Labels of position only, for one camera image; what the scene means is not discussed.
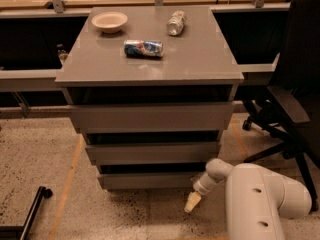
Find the chair backrest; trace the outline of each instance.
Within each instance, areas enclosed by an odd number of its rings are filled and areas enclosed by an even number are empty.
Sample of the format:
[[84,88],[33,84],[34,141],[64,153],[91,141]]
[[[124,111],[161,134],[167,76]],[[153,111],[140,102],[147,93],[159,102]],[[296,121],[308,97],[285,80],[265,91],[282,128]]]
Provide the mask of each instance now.
[[320,0],[292,0],[280,59],[269,85],[320,86]]

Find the chair leg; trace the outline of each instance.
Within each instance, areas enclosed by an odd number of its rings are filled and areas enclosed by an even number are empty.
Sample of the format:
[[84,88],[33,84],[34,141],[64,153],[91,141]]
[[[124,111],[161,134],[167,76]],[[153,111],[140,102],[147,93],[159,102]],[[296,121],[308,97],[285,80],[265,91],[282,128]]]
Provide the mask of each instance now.
[[304,158],[303,153],[296,154],[295,159],[297,161],[304,183],[306,184],[306,187],[309,190],[309,193],[311,195],[311,199],[312,199],[311,211],[313,212],[318,211],[319,209],[318,202],[317,202],[318,195],[314,187],[313,180],[312,180],[306,159]]
[[279,153],[281,151],[283,151],[286,147],[288,147],[290,144],[286,143],[286,142],[282,142],[276,146],[273,146],[271,148],[268,148],[264,151],[261,151],[253,156],[249,156],[244,160],[244,163],[251,163],[254,161],[257,161],[259,159],[274,155],[276,153]]

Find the chair armrest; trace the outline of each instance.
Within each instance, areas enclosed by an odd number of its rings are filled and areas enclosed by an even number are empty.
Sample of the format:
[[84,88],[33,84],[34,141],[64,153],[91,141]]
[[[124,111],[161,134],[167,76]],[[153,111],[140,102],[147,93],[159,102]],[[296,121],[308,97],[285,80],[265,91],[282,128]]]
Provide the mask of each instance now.
[[307,123],[310,118],[290,91],[281,86],[268,86],[268,91],[294,123]]

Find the can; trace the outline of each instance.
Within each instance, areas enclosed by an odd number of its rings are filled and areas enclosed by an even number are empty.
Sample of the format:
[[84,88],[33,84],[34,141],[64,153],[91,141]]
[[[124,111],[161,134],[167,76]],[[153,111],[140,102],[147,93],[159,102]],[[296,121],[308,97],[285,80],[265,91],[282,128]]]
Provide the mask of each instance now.
[[167,23],[168,34],[170,36],[180,35],[186,22],[186,13],[184,11],[175,11]]
[[125,40],[124,53],[129,57],[162,57],[163,44],[160,41]]

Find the blue can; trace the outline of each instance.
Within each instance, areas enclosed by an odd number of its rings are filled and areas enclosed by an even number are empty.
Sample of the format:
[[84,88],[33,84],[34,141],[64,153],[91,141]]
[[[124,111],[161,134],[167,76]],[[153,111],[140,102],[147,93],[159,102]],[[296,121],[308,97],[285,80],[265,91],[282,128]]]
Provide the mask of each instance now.
[[128,57],[162,57],[163,44],[160,41],[125,40],[124,53]]

